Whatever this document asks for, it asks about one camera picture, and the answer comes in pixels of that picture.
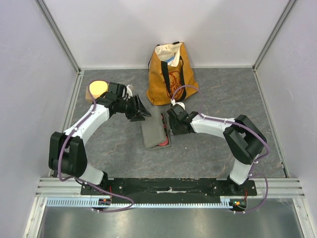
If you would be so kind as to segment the grey plastic tool case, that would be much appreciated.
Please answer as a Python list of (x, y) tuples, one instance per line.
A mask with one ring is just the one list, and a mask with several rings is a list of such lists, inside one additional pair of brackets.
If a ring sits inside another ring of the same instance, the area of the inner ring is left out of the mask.
[[(147, 149), (159, 149), (170, 146), (169, 125), (166, 119), (166, 113), (158, 107), (154, 106), (150, 108), (151, 117), (147, 117), (145, 121), (141, 122), (142, 136), (144, 146)], [(161, 113), (164, 113), (166, 122), (166, 131), (162, 125)], [(159, 146), (168, 138), (169, 144), (167, 146)]]

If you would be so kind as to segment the red tape measure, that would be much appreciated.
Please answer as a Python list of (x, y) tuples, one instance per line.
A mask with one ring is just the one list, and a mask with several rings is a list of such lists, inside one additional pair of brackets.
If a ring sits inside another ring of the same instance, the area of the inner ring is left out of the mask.
[(169, 144), (169, 140), (168, 138), (166, 138), (166, 140), (162, 143), (159, 144), (159, 146), (167, 146)]

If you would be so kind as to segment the red utility knife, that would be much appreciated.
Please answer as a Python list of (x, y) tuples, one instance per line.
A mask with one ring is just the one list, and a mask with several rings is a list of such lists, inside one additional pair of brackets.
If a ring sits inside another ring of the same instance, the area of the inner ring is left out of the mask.
[(164, 130), (166, 131), (166, 122), (165, 122), (165, 116), (164, 116), (164, 113), (161, 113), (161, 119), (162, 119), (162, 125), (163, 125), (163, 128), (164, 128)]

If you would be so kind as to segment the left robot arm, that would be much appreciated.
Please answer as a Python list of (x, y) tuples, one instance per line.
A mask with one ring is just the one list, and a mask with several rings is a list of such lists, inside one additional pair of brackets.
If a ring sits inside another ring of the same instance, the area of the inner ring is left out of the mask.
[(124, 114), (129, 121), (144, 121), (151, 113), (145, 108), (131, 85), (95, 80), (86, 88), (88, 111), (64, 132), (50, 138), (49, 168), (61, 181), (70, 178), (92, 186), (102, 195), (109, 189), (108, 175), (88, 162), (85, 145), (95, 131), (114, 114)]

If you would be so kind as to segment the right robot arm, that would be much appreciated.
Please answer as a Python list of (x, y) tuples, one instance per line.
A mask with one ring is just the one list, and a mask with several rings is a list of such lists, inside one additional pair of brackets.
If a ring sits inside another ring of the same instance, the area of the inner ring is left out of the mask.
[(188, 113), (176, 104), (167, 110), (173, 135), (204, 133), (223, 138), (235, 158), (227, 178), (227, 189), (238, 195), (245, 189), (251, 169), (263, 149), (269, 152), (267, 139), (246, 115), (233, 119), (216, 118), (199, 112)]

